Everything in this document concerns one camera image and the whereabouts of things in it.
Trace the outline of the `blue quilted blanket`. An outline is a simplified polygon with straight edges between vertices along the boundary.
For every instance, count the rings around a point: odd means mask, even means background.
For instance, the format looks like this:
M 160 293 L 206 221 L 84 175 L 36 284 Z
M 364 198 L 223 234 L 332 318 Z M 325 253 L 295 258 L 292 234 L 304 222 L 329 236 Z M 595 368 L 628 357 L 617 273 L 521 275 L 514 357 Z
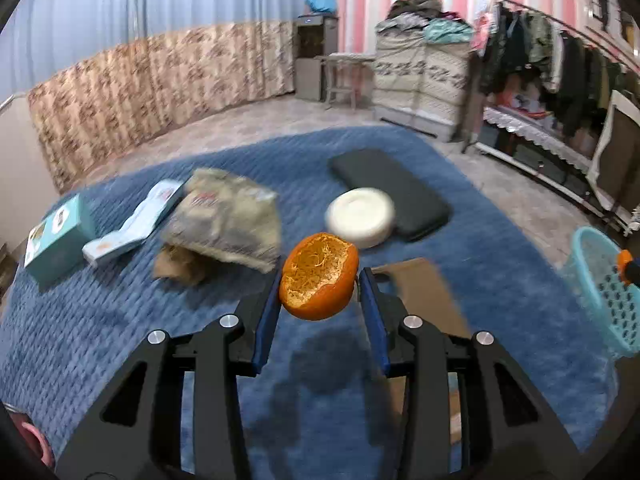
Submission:
M 163 229 L 50 288 L 17 273 L 1 402 L 65 479 L 571 479 L 612 365 L 559 274 L 396 128 L 288 136 L 85 188 L 101 235 Z

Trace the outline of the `crumpled grey snack bag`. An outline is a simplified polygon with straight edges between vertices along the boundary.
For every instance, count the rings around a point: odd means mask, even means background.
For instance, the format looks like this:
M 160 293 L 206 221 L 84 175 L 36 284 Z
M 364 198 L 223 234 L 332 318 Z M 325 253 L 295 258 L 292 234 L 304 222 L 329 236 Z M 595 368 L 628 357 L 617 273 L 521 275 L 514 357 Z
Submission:
M 198 168 L 184 186 L 163 241 L 215 260 L 271 272 L 281 255 L 278 193 L 219 168 Z

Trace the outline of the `small folding table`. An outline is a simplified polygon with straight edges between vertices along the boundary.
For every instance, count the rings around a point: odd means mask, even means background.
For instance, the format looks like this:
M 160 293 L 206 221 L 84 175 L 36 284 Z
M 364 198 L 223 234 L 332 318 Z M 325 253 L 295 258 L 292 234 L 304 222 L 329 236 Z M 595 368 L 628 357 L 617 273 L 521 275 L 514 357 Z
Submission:
M 373 67 L 373 53 L 333 52 L 318 56 L 324 75 L 324 106 L 329 110 L 339 96 L 344 96 L 351 110 L 356 110 L 360 96 L 359 78 Z

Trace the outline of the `clothes rack with garments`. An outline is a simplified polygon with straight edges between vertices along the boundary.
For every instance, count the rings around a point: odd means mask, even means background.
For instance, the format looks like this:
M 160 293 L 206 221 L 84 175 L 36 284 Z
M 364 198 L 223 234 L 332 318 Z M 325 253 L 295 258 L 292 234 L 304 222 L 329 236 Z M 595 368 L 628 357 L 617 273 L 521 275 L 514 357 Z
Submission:
M 639 72 L 602 38 L 513 0 L 482 0 L 472 39 L 462 134 L 497 126 L 585 164 L 615 91 L 639 96 Z

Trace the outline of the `framed wall picture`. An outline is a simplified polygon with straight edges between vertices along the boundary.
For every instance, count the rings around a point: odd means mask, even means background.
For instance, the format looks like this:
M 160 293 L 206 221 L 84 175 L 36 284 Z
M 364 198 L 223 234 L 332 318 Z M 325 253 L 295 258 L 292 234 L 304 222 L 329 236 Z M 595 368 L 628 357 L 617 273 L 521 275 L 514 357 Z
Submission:
M 620 0 L 589 0 L 588 24 L 622 52 L 639 58 L 639 26 Z

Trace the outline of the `blue floral curtain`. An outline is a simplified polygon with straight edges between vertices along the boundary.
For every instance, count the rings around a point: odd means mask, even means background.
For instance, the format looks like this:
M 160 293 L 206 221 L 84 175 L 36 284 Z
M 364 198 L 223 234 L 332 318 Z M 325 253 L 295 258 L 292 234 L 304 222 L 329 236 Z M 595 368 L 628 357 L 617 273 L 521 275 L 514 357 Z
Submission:
M 303 0 L 20 0 L 1 93 L 24 93 L 58 191 L 162 134 L 294 89 Z

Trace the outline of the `chair with beige cover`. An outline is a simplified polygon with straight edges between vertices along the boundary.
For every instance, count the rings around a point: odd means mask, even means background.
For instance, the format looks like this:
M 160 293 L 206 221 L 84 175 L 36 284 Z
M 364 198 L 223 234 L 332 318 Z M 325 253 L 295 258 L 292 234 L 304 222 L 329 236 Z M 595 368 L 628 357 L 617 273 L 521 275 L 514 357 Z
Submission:
M 612 92 L 587 181 L 605 211 L 630 217 L 638 208 L 639 107 L 622 92 Z

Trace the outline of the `pile of folded clothes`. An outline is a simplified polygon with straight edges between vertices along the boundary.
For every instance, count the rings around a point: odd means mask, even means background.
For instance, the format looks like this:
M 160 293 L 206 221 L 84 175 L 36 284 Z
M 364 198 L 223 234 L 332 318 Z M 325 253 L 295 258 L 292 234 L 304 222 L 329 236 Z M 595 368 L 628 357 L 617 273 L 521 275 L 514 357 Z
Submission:
M 420 34 L 428 44 L 466 44 L 473 27 L 457 12 L 442 10 L 440 0 L 396 0 L 375 32 L 378 36 Z

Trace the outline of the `brown phone case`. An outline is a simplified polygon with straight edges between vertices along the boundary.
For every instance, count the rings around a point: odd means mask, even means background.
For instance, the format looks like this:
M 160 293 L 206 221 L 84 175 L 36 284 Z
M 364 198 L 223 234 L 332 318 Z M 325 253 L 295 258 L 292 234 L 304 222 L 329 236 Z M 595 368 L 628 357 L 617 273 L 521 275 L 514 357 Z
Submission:
M 471 337 L 472 333 L 465 316 L 433 263 L 424 258 L 415 258 L 376 266 L 371 270 L 381 292 L 383 285 L 393 286 L 395 291 L 393 294 L 400 298 L 409 314 L 419 315 L 442 333 L 463 338 Z M 388 380 L 393 410 L 398 416 L 401 415 L 404 407 L 405 382 L 404 378 Z M 460 394 L 456 373 L 448 373 L 448 384 L 450 443 L 455 444 L 460 442 L 462 436 Z

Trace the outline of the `brown paper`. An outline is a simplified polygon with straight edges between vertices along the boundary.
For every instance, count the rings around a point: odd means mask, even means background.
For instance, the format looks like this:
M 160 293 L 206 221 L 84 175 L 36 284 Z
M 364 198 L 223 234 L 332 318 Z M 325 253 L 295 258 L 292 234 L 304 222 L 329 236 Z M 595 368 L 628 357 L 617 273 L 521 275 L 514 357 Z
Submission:
M 209 258 L 189 249 L 163 244 L 157 254 L 153 269 L 153 280 L 171 280 L 186 286 L 196 286 L 210 274 Z

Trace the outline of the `half orange peel cup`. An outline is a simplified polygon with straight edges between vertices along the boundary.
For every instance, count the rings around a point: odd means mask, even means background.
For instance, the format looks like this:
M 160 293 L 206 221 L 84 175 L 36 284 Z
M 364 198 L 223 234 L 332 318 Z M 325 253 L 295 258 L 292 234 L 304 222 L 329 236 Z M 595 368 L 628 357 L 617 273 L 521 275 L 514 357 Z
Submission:
M 349 304 L 358 268 L 355 245 L 326 232 L 308 236 L 285 260 L 279 286 L 281 304 L 301 320 L 332 318 Z

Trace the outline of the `grey water dispenser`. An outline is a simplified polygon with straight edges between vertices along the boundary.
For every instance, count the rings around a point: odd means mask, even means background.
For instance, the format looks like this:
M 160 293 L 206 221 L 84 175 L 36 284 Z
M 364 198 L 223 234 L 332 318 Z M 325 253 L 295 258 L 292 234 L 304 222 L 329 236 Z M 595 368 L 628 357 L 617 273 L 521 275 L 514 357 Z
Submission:
M 329 14 L 301 15 L 295 20 L 295 96 L 305 101 L 324 100 L 322 60 L 338 48 L 338 18 Z

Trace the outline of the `teal tissue box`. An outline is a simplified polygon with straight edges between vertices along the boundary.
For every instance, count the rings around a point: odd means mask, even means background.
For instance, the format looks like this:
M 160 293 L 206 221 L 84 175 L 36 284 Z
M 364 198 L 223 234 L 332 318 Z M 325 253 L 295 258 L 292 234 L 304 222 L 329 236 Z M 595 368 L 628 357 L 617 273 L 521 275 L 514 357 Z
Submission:
M 32 228 L 24 267 L 46 288 L 84 261 L 82 248 L 96 238 L 96 225 L 86 201 L 75 195 Z

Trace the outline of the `light blue plastic basket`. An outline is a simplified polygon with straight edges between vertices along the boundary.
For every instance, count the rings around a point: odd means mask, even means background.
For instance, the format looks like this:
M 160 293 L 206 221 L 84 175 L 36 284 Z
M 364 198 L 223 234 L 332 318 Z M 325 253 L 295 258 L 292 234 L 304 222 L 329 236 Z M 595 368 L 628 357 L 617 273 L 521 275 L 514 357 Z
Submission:
M 560 274 L 617 356 L 639 352 L 639 287 L 626 284 L 618 266 L 623 251 L 591 226 L 572 236 L 570 255 Z

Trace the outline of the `black phone case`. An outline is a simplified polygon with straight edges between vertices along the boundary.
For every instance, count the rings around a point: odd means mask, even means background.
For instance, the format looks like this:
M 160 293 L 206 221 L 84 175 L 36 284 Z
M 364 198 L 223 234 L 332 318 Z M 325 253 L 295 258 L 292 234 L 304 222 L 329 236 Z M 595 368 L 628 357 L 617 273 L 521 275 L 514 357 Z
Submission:
M 363 148 L 334 156 L 334 176 L 350 190 L 376 188 L 388 196 L 396 210 L 396 232 L 414 242 L 446 226 L 452 208 L 435 190 L 381 150 Z

